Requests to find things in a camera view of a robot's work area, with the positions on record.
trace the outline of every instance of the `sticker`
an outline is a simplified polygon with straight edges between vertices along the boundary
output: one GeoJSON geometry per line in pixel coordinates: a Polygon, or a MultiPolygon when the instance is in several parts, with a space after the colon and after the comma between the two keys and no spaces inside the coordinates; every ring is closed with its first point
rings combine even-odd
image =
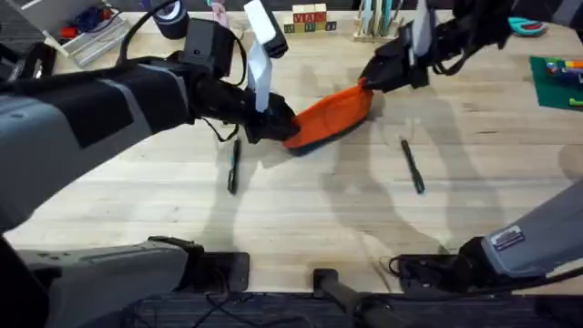
{"type": "Polygon", "coordinates": [[[503,251],[525,240],[525,234],[515,225],[490,237],[490,242],[497,251],[503,251]]]}

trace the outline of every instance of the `toy block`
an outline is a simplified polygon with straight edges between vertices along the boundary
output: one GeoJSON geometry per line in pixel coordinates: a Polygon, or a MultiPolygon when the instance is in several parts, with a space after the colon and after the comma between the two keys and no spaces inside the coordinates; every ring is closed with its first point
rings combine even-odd
{"type": "Polygon", "coordinates": [[[293,23],[304,23],[305,20],[305,14],[293,14],[293,23]]]}
{"type": "Polygon", "coordinates": [[[291,7],[293,12],[293,23],[305,23],[304,5],[293,5],[291,7]]]}
{"type": "Polygon", "coordinates": [[[314,22],[310,22],[310,23],[305,23],[305,28],[306,28],[306,32],[316,32],[316,23],[314,22]]]}
{"type": "Polygon", "coordinates": [[[336,22],[326,22],[326,31],[335,31],[336,22]]]}
{"type": "Polygon", "coordinates": [[[315,22],[325,22],[326,21],[326,4],[316,4],[314,5],[314,12],[316,12],[315,22]]]}
{"type": "Polygon", "coordinates": [[[305,32],[305,23],[293,23],[293,33],[303,33],[305,32]]]}
{"type": "Polygon", "coordinates": [[[314,11],[316,13],[325,13],[328,9],[326,9],[326,4],[316,4],[314,5],[314,11]]]}
{"type": "Polygon", "coordinates": [[[305,15],[306,23],[313,23],[316,21],[316,13],[306,13],[304,15],[305,15]]]}
{"type": "Polygon", "coordinates": [[[326,22],[326,13],[325,12],[323,12],[323,13],[316,12],[316,17],[315,17],[314,21],[316,23],[319,23],[319,22],[325,23],[326,22]]]}
{"type": "Polygon", "coordinates": [[[294,25],[293,24],[285,24],[283,26],[283,33],[294,33],[294,25]]]}
{"type": "Polygon", "coordinates": [[[304,12],[304,22],[312,23],[316,21],[316,13],[315,13],[315,6],[314,5],[305,5],[303,7],[304,12]]]}

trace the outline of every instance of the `white label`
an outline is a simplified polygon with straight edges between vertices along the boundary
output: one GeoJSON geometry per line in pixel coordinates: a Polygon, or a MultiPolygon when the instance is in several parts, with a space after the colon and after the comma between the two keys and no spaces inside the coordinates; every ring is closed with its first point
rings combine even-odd
{"type": "Polygon", "coordinates": [[[503,251],[524,240],[525,234],[522,233],[522,230],[520,230],[520,227],[517,225],[513,225],[512,227],[490,237],[490,242],[497,251],[503,251]]]}
{"type": "Polygon", "coordinates": [[[243,10],[245,10],[245,14],[249,18],[249,23],[251,24],[251,28],[253,28],[257,41],[262,45],[272,41],[275,37],[275,28],[273,28],[261,1],[249,1],[249,3],[243,6],[243,10]]]}

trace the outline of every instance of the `metal bracket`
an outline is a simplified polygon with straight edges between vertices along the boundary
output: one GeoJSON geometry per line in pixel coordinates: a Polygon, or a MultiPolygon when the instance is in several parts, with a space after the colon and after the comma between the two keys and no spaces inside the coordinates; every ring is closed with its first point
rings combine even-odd
{"type": "Polygon", "coordinates": [[[246,252],[205,252],[195,269],[194,292],[244,292],[249,286],[251,257],[246,252]]]}

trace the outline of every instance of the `red object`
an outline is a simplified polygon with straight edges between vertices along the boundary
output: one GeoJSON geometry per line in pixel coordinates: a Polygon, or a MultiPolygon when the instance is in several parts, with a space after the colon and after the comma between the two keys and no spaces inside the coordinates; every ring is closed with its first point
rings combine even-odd
{"type": "Polygon", "coordinates": [[[316,13],[316,22],[321,23],[326,21],[326,13],[316,13]]]}
{"type": "Polygon", "coordinates": [[[106,20],[111,18],[111,16],[113,15],[113,13],[111,12],[111,10],[105,8],[101,11],[101,19],[102,20],[106,20]]]}
{"type": "Polygon", "coordinates": [[[305,14],[293,14],[293,23],[305,23],[306,16],[305,14]]]}
{"type": "Polygon", "coordinates": [[[283,141],[283,146],[300,149],[347,131],[366,118],[372,101],[373,91],[360,83],[325,97],[293,118],[300,132],[283,141]]]}
{"type": "Polygon", "coordinates": [[[63,38],[75,38],[77,36],[77,28],[73,26],[61,28],[61,36],[63,38]]]}
{"type": "Polygon", "coordinates": [[[543,24],[542,23],[534,23],[534,24],[524,24],[521,27],[526,30],[536,30],[539,29],[543,24]]]}
{"type": "Polygon", "coordinates": [[[306,23],[313,23],[313,22],[315,22],[315,18],[316,18],[315,17],[315,13],[305,14],[305,22],[306,23]]]}

